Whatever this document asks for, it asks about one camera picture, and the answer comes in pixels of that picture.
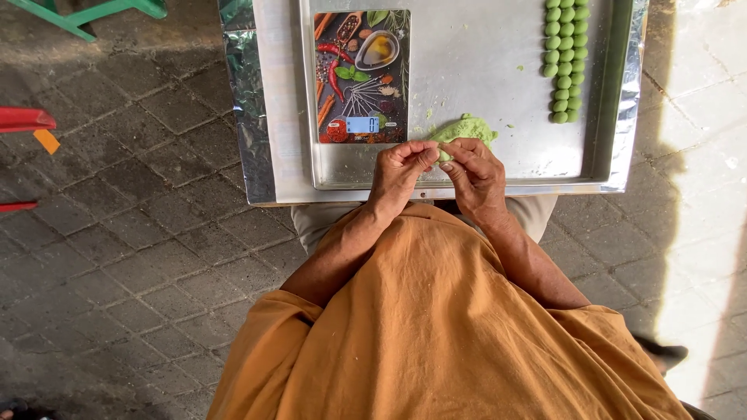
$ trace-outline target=hand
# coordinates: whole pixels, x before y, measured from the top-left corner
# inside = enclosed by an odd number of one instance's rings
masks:
[[[506,170],[490,149],[476,138],[457,138],[441,148],[454,157],[440,168],[454,183],[462,214],[483,230],[508,223]]]
[[[435,141],[408,141],[379,152],[366,205],[387,226],[405,209],[418,177],[438,160],[437,147]]]

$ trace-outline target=green plastic chair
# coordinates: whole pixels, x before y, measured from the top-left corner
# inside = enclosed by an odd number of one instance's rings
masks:
[[[163,19],[166,17],[166,5],[163,0],[109,0],[105,3],[83,9],[78,12],[61,16],[57,12],[55,0],[41,0],[41,4],[34,0],[8,0],[10,3],[29,11],[47,22],[54,23],[60,28],[78,35],[88,42],[93,42],[96,37],[80,26],[100,17],[111,15],[112,13],[121,12],[131,7],[155,18]]]

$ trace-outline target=stone floor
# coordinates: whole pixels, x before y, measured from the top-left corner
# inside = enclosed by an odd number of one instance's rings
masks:
[[[0,394],[70,419],[204,418],[252,302],[305,258],[246,204],[214,1],[129,10],[85,43],[0,2]],[[629,328],[684,344],[667,380],[747,416],[747,1],[651,0],[628,192],[561,197],[544,249]]]

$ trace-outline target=red chili pepper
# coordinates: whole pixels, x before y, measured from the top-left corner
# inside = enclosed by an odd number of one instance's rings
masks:
[[[340,56],[340,58],[342,58],[343,60],[347,61],[350,64],[356,63],[352,58],[350,58],[350,56],[345,51],[342,51],[340,47],[336,46],[335,44],[319,44],[317,45],[317,51],[337,54]]]
[[[327,78],[329,79],[329,86],[332,86],[332,89],[335,90],[337,93],[337,96],[340,96],[340,102],[345,103],[345,96],[342,94],[342,90],[340,90],[340,87],[337,85],[337,73],[335,73],[335,67],[340,64],[340,61],[335,59],[332,60],[332,63],[329,63],[329,72],[327,73]]]

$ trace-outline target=orange shirt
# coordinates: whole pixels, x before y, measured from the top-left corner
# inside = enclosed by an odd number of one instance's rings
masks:
[[[224,419],[690,417],[620,314],[543,309],[474,229],[413,205],[324,310],[257,300],[208,413]]]

